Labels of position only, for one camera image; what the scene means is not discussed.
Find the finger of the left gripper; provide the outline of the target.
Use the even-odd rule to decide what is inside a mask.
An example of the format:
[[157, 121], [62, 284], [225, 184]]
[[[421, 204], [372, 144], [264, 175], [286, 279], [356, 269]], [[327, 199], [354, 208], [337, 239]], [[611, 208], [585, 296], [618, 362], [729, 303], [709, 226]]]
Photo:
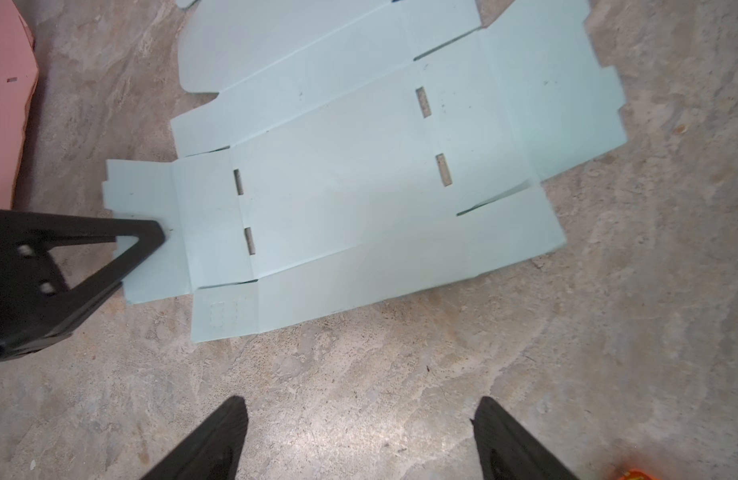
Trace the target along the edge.
[[[50, 252], [56, 247], [135, 242], [75, 287]], [[0, 362], [69, 338], [165, 241], [153, 220], [88, 218], [0, 210]]]

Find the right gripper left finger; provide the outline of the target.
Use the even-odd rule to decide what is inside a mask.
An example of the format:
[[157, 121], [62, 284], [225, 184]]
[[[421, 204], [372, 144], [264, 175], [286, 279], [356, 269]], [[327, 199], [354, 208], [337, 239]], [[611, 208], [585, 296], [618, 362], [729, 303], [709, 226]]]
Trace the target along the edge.
[[244, 398], [229, 397], [141, 479], [235, 479], [248, 422]]

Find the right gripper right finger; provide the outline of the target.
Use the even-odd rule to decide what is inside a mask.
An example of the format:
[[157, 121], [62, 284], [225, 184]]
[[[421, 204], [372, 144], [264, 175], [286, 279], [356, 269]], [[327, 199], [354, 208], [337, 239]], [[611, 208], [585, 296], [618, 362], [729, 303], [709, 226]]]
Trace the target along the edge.
[[484, 479], [578, 479], [493, 398], [481, 398], [471, 424]]

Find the light blue paper box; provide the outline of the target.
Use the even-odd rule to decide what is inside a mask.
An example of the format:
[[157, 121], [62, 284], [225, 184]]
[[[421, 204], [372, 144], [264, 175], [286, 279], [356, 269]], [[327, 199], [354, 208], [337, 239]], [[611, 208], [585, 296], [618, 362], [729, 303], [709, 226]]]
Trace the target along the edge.
[[621, 145], [625, 96], [586, 1], [198, 1], [172, 162], [109, 160], [117, 218], [166, 242], [132, 304], [193, 298], [191, 338], [245, 336], [559, 249], [542, 183]]

